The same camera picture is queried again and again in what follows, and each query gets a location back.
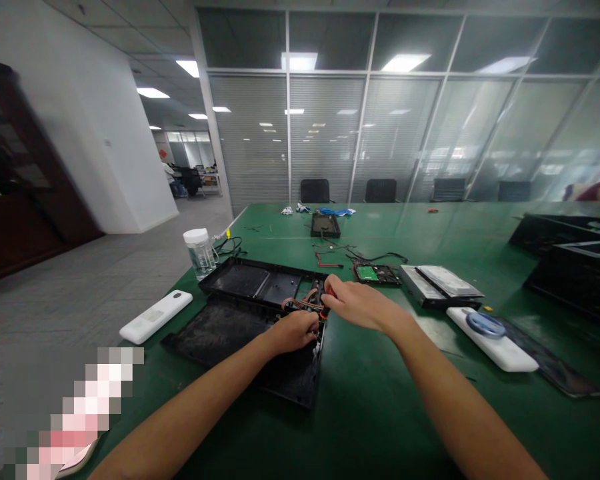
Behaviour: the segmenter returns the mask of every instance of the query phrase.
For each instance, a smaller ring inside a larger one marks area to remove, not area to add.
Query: office chair
[[[301,203],[329,203],[329,180],[304,179],[300,182]]]
[[[187,192],[189,192],[190,197],[194,197],[195,194],[198,193],[198,188],[200,188],[204,198],[207,198],[207,195],[202,188],[202,180],[200,180],[200,174],[197,169],[180,168],[179,171],[182,174],[182,184],[185,186]]]
[[[433,179],[432,202],[462,201],[467,179]]]
[[[501,180],[498,184],[498,201],[531,200],[531,182]]]
[[[394,179],[367,180],[365,202],[367,203],[394,203],[397,182]]]

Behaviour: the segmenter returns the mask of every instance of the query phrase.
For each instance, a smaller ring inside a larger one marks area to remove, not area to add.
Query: water bottle
[[[182,236],[189,250],[195,277],[200,281],[215,268],[209,233],[207,229],[194,229],[184,232]]]

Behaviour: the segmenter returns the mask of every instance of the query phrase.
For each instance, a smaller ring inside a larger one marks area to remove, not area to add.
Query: gray floor
[[[118,330],[158,301],[190,260],[182,233],[231,222],[218,196],[176,202],[180,215],[140,235],[107,235],[0,280],[0,468],[3,352],[18,345],[114,346]]]

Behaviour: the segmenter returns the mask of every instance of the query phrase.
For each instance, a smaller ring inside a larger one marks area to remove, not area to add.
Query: metal frame
[[[229,205],[229,212],[233,217],[233,206],[231,203],[231,189],[229,188],[229,180],[227,178],[227,170],[225,168],[225,159],[222,155],[222,146],[220,144],[220,132],[218,131],[218,122],[213,111],[213,96],[211,94],[211,84],[209,83],[209,75],[207,74],[207,56],[202,43],[202,29],[200,28],[200,20],[198,12],[194,8],[189,10],[189,31],[191,32],[191,42],[193,44],[193,52],[198,62],[198,72],[200,74],[200,88],[202,90],[202,98],[205,103],[205,111],[207,115],[207,124],[209,126],[209,136],[211,138],[211,149],[218,165],[218,174],[220,178],[221,190],[226,193],[223,198]]]
[[[285,69],[282,69],[282,68],[280,68],[280,69],[242,69],[242,68],[208,68],[207,67],[206,56],[205,56],[205,52],[204,52],[204,48],[203,48],[203,44],[202,44],[202,36],[201,36],[201,30],[200,30],[200,25],[199,25],[199,17],[197,14],[197,8],[198,7],[243,8],[243,6],[241,4],[240,5],[237,5],[237,4],[231,5],[230,1],[218,2],[218,0],[209,0],[209,1],[196,0],[193,3],[195,4],[195,7],[192,8],[192,10],[194,10],[194,16],[193,16],[194,22],[193,23],[195,24],[195,35],[194,35],[193,28],[191,30],[191,33],[192,33],[192,40],[193,40],[193,44],[194,44],[194,52],[195,52],[196,58],[198,59],[199,70],[201,72],[200,80],[201,80],[201,86],[202,86],[202,90],[203,90],[203,98],[205,101],[205,110],[206,110],[207,116],[209,118],[209,131],[210,131],[210,134],[211,134],[212,140],[213,140],[212,145],[214,145],[214,154],[216,155],[216,160],[218,160],[218,163],[221,164],[221,166],[222,166],[225,182],[226,182],[226,173],[225,173],[225,169],[224,169],[224,160],[222,158],[221,148],[220,148],[220,144],[219,144],[219,134],[218,134],[218,130],[217,130],[217,122],[215,119],[215,112],[213,112],[213,110],[211,108],[213,106],[213,100],[212,100],[212,96],[211,96],[211,88],[209,85],[208,73],[220,74],[220,75],[230,75],[230,76],[239,76],[239,75],[282,76],[282,75],[284,75],[285,80],[286,80],[286,85],[287,85],[287,110],[290,110],[290,108],[291,108],[291,75],[313,76],[313,77],[322,77],[322,78],[331,77],[331,76],[341,76],[341,77],[364,76],[365,86],[364,86],[364,90],[363,90],[363,98],[362,98],[362,105],[361,105],[361,110],[360,110],[360,119],[359,119],[359,125],[358,125],[357,138],[356,138],[356,142],[355,142],[355,149],[353,152],[353,166],[352,166],[352,170],[351,170],[349,192],[347,195],[348,203],[351,202],[351,197],[353,196],[355,170],[357,168],[357,161],[358,161],[358,156],[359,156],[359,152],[360,152],[360,148],[361,148],[362,125],[364,125],[364,121],[365,121],[367,96],[368,96],[368,92],[369,92],[369,82],[370,82],[371,78],[382,78],[382,77],[396,78],[397,77],[397,78],[402,78],[402,79],[430,78],[430,79],[440,79],[441,80],[440,86],[438,88],[438,91],[436,92],[436,96],[433,101],[433,106],[431,108],[429,118],[427,120],[427,125],[425,127],[423,138],[421,140],[421,147],[420,147],[418,156],[416,158],[415,164],[413,166],[413,170],[411,172],[411,178],[409,180],[409,188],[407,190],[407,195],[405,197],[405,203],[409,202],[409,200],[411,198],[411,194],[413,193],[415,182],[417,180],[417,175],[418,175],[418,172],[422,165],[422,161],[424,160],[426,148],[429,144],[429,140],[430,140],[430,136],[431,136],[431,128],[432,128],[432,126],[437,118],[437,115],[439,113],[442,96],[445,92],[445,88],[447,86],[447,82],[450,77],[452,79],[456,79],[456,78],[458,78],[458,79],[480,79],[480,80],[484,80],[484,81],[497,81],[497,80],[506,80],[506,79],[514,80],[513,85],[511,86],[511,89],[510,89],[509,93],[507,94],[507,97],[505,98],[505,101],[501,108],[498,120],[496,120],[493,127],[491,128],[489,135],[487,136],[487,140],[481,150],[481,153],[477,157],[478,160],[475,161],[473,164],[473,170],[469,175],[470,180],[469,180],[469,184],[468,184],[467,190],[465,192],[465,196],[464,196],[465,199],[468,198],[469,195],[471,194],[471,190],[475,184],[475,180],[478,178],[478,175],[479,175],[479,173],[484,165],[484,162],[487,158],[489,149],[491,148],[491,146],[496,138],[498,128],[501,126],[502,120],[503,120],[506,112],[511,108],[513,102],[515,101],[516,95],[517,95],[517,93],[520,89],[520,86],[524,80],[550,79],[550,80],[563,80],[563,81],[587,81],[587,84],[583,88],[583,90],[580,92],[579,97],[576,98],[576,100],[570,106],[569,110],[567,111],[567,114],[561,120],[560,124],[558,125],[558,127],[556,128],[556,130],[550,137],[549,141],[547,142],[547,146],[543,150],[544,155],[542,157],[542,160],[540,160],[538,162],[536,168],[533,171],[533,177],[536,176],[540,165],[544,161],[546,152],[548,152],[551,149],[551,147],[555,143],[556,139],[563,132],[564,128],[566,128],[566,126],[568,126],[568,124],[571,122],[572,118],[578,112],[579,108],[581,107],[582,103],[588,96],[588,94],[589,94],[590,90],[593,88],[594,84],[598,80],[600,80],[600,62],[599,62],[598,67],[596,68],[596,70],[594,70],[593,73],[586,74],[586,75],[559,74],[559,73],[557,73],[557,74],[528,73],[529,67],[531,65],[530,63],[526,64],[526,66],[522,69],[522,71],[520,73],[485,75],[484,73],[476,73],[476,72],[452,72],[451,71],[451,67],[452,67],[453,61],[455,59],[455,54],[456,54],[458,46],[460,44],[462,33],[464,31],[465,24],[466,24],[467,18],[469,16],[472,16],[472,17],[527,17],[527,18],[544,18],[544,19],[546,19],[546,21],[543,24],[543,27],[541,28],[540,32],[538,32],[536,39],[534,40],[534,44],[531,47],[530,56],[535,56],[540,48],[542,40],[545,37],[545,34],[551,24],[552,19],[554,19],[554,18],[596,19],[596,18],[600,18],[599,13],[592,13],[592,14],[586,14],[586,15],[583,15],[583,14],[575,15],[575,14],[568,14],[568,13],[564,13],[564,14],[552,13],[552,14],[548,15],[546,13],[540,13],[540,12],[538,12],[538,13],[520,13],[520,12],[516,12],[516,11],[511,11],[511,12],[492,13],[492,12],[486,12],[486,11],[482,11],[482,12],[471,11],[469,9],[452,11],[452,10],[440,10],[440,9],[438,9],[438,10],[414,9],[414,8],[398,9],[398,8],[382,8],[382,7],[367,8],[367,7],[360,7],[360,6],[348,7],[344,4],[339,5],[338,7],[333,7],[333,6],[317,7],[317,6],[304,6],[304,5],[296,7],[294,5],[269,5],[269,4],[262,5],[262,6],[250,5],[249,9],[261,9],[261,10],[273,10],[273,11],[284,11],[285,12],[285,54],[287,55],[287,62],[286,62]],[[369,47],[369,52],[368,52],[368,57],[367,57],[366,70],[312,70],[311,72],[291,70],[291,63],[289,62],[288,55],[289,55],[289,42],[290,42],[290,40],[289,40],[289,16],[292,11],[314,11],[314,12],[324,12],[324,13],[328,13],[328,12],[374,13],[375,18],[374,18],[373,30],[371,33],[371,41],[370,41],[370,47]],[[461,15],[462,22],[458,28],[458,32],[455,37],[455,41],[453,44],[453,48],[451,50],[451,54],[449,56],[449,62],[447,64],[446,70],[440,71],[440,72],[408,72],[408,73],[394,73],[394,72],[372,70],[371,67],[373,64],[373,55],[375,52],[375,42],[376,42],[376,38],[377,38],[378,24],[379,24],[381,13],[422,14],[422,15],[441,15],[441,16],[454,16],[454,15],[460,16]],[[291,198],[291,192],[292,192],[291,160],[292,160],[291,116],[287,115],[287,162],[288,162],[287,186],[288,186],[288,190],[289,190],[289,202],[291,202],[291,200],[292,200],[292,198]],[[226,188],[227,196],[229,196],[228,183],[226,183],[226,187],[225,187],[225,184],[223,184],[223,187]]]

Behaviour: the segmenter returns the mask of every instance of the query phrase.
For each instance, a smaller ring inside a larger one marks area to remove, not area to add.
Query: forearm
[[[274,355],[254,339],[142,422],[90,478],[172,478]]]
[[[500,416],[411,316],[391,322],[386,334],[400,351],[436,432],[467,478],[545,477]]]

